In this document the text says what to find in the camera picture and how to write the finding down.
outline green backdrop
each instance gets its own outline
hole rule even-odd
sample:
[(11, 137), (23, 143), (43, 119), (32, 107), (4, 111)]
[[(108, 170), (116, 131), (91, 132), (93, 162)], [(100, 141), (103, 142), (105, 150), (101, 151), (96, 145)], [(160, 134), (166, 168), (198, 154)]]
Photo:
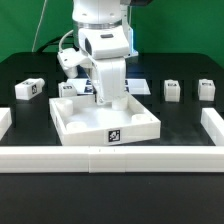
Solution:
[[(44, 0), (0, 0), (0, 61), (31, 51)], [(37, 48), (72, 29), (72, 0), (48, 0)], [(154, 0), (132, 11), (139, 52), (203, 53), (224, 67), (224, 0)]]

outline black table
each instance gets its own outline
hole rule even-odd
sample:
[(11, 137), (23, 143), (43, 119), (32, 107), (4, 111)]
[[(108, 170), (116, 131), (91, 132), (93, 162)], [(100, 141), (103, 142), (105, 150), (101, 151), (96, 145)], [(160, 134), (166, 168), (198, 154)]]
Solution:
[[(213, 145), (200, 125), (201, 109), (223, 116), (224, 70), (199, 54), (145, 54), (127, 61), (128, 78), (146, 78), (152, 95), (136, 96), (162, 121), (159, 140), (135, 145)], [(47, 80), (42, 94), (15, 99), (15, 84)], [(199, 102), (199, 78), (213, 79), (216, 98)], [(178, 80), (181, 101), (164, 101), (163, 81)], [(19, 53), (0, 64), (0, 106), (12, 109), (13, 125), (2, 146), (60, 145), (48, 99), (66, 80), (56, 54)], [(4, 224), (223, 224), (224, 175), (208, 173), (0, 174), (0, 221)]]
[[(43, 93), (29, 101), (16, 100), (14, 86), (27, 78), (43, 78)], [(161, 137), (126, 145), (213, 145), (200, 124), (203, 107), (214, 107), (223, 116), (224, 70), (201, 54), (143, 54), (127, 60), (127, 78), (145, 78), (150, 96), (135, 97), (161, 120)], [(164, 80), (178, 80), (180, 102), (165, 102)], [(198, 100), (198, 80), (212, 79), (214, 102)], [(55, 53), (14, 54), (0, 64), (0, 106), (10, 107), (13, 125), (0, 145), (61, 145), (49, 113), (49, 98), (58, 97), (58, 83), (66, 76)]]

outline open white box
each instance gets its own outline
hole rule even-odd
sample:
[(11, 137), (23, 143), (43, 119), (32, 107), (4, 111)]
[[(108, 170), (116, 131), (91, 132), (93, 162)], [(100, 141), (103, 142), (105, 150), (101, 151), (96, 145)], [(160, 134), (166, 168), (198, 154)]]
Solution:
[(98, 106), (94, 95), (50, 99), (50, 113), (64, 146), (106, 146), (160, 137), (160, 121), (127, 93), (125, 110)]

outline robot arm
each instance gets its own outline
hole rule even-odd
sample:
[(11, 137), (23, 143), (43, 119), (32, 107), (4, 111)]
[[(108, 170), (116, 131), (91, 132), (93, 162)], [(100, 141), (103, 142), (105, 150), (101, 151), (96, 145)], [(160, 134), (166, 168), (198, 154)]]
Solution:
[(74, 0), (74, 43), (79, 51), (62, 50), (58, 59), (68, 77), (81, 65), (96, 89), (100, 103), (125, 96), (129, 43), (122, 28), (120, 5), (147, 5), (151, 0)]

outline small white block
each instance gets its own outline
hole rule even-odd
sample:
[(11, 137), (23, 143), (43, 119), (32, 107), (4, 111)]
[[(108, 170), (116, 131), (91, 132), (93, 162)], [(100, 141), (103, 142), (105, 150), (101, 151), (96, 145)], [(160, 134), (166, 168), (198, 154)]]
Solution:
[(224, 146), (224, 120), (214, 108), (203, 108), (201, 124), (217, 146)]
[(0, 108), (0, 140), (12, 124), (10, 108)]
[(16, 99), (30, 100), (42, 92), (43, 79), (27, 79), (15, 86)]
[(215, 98), (214, 82), (212, 80), (199, 79), (198, 96), (199, 100), (214, 101)]
[(61, 82), (58, 84), (59, 97), (77, 96), (77, 90), (72, 83)]
[(180, 101), (180, 85), (175, 80), (165, 80), (164, 82), (165, 101), (179, 102)]

